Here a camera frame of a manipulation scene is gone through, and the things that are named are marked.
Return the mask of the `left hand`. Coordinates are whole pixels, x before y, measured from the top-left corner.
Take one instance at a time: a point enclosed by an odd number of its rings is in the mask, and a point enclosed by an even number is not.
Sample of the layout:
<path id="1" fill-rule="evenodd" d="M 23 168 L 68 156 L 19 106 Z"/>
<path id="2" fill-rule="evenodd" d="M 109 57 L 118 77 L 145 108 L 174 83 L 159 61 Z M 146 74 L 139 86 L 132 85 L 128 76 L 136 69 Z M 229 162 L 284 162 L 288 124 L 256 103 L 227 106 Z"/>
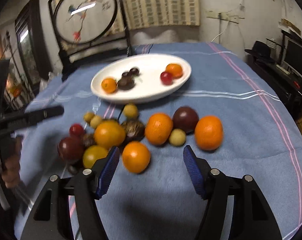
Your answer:
<path id="1" fill-rule="evenodd" d="M 16 187 L 20 183 L 20 157 L 23 136 L 15 138 L 15 151 L 5 161 L 6 171 L 2 173 L 2 179 L 8 189 Z"/>

